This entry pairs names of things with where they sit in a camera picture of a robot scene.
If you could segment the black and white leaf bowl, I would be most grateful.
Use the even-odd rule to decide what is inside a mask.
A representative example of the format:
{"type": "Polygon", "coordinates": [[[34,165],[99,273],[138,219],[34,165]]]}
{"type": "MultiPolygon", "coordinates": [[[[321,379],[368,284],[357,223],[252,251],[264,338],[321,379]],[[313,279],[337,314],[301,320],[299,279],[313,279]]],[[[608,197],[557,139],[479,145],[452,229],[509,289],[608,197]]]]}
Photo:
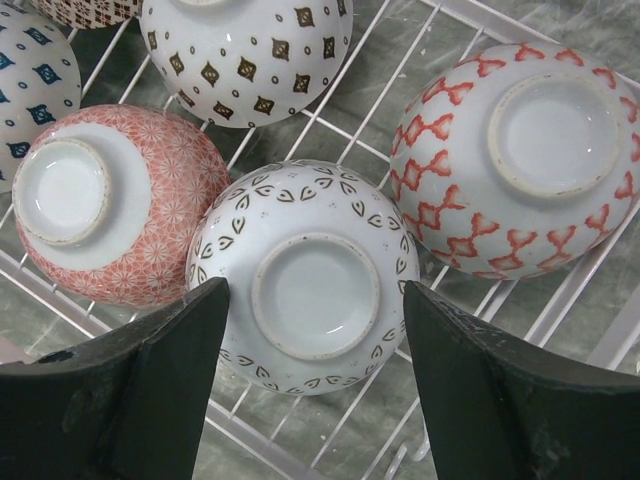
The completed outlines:
{"type": "Polygon", "coordinates": [[[194,123],[96,105],[56,122],[21,162],[16,228],[57,285],[99,303],[160,307],[182,295],[191,239],[229,182],[219,150],[194,123]]]}

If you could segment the red circle patterned bowl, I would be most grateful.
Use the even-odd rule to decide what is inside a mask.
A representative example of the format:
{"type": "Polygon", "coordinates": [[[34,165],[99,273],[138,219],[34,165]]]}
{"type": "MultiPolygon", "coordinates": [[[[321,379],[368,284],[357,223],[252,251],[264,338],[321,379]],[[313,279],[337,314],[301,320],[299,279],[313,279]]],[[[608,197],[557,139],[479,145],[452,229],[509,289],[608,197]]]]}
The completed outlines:
{"type": "Polygon", "coordinates": [[[229,128],[282,121],[334,80],[349,50],[350,0],[145,1],[140,30],[168,92],[229,128]]]}

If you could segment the brown patterned bowl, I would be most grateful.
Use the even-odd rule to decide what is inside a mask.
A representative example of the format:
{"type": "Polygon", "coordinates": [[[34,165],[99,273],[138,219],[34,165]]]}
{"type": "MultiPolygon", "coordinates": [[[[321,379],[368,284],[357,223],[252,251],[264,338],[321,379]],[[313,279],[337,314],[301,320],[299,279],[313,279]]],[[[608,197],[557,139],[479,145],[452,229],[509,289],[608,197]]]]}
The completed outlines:
{"type": "Polygon", "coordinates": [[[30,0],[29,3],[54,22],[81,30],[118,25],[142,10],[141,0],[30,0]]]}

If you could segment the dark blue patterned bowl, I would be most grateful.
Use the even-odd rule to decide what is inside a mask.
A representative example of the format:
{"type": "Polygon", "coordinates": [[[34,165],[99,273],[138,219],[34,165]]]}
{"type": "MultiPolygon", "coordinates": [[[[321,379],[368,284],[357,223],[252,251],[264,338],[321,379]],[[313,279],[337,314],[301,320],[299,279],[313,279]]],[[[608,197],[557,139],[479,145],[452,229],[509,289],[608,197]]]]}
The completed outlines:
{"type": "Polygon", "coordinates": [[[390,182],[406,227],[477,277],[539,276],[598,246],[639,199],[639,100],[545,41],[488,48],[404,110],[390,182]]]}

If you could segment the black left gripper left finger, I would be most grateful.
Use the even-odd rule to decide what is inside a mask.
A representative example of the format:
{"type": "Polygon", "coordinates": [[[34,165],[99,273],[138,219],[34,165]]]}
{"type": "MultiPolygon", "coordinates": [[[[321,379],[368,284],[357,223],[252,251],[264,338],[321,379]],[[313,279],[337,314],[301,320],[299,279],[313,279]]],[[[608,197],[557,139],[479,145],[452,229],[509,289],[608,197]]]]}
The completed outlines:
{"type": "Polygon", "coordinates": [[[212,278],[174,303],[1,368],[5,479],[192,476],[229,308],[212,278]]]}

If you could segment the light blue patterned bowl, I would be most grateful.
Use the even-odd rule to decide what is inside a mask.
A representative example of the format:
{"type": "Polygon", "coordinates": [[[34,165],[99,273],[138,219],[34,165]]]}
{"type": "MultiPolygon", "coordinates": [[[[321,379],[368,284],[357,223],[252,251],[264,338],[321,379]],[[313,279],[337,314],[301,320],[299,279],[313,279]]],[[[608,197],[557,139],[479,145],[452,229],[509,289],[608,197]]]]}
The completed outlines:
{"type": "Polygon", "coordinates": [[[65,36],[48,19],[1,3],[1,191],[56,121],[78,110],[81,77],[65,36]]]}

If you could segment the red striped bowl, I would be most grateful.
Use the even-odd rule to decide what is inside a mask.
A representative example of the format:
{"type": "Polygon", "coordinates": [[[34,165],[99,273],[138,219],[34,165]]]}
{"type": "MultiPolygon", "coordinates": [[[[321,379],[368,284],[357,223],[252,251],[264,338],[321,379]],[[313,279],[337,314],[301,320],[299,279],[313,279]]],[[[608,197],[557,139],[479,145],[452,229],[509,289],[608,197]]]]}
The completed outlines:
{"type": "Polygon", "coordinates": [[[405,336],[403,294],[420,277],[399,211],[357,172],[276,162],[237,179],[200,221],[185,280],[223,277],[221,361],[252,384],[313,396],[378,370],[405,336]]]}

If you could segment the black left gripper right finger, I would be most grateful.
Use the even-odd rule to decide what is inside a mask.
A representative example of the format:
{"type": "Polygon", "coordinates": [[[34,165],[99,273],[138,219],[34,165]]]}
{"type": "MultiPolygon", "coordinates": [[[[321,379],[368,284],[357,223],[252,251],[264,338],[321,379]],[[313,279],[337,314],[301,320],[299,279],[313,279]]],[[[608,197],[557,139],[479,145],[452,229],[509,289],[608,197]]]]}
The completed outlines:
{"type": "Polygon", "coordinates": [[[404,316],[441,479],[635,479],[639,380],[537,347],[410,281],[404,316]]]}

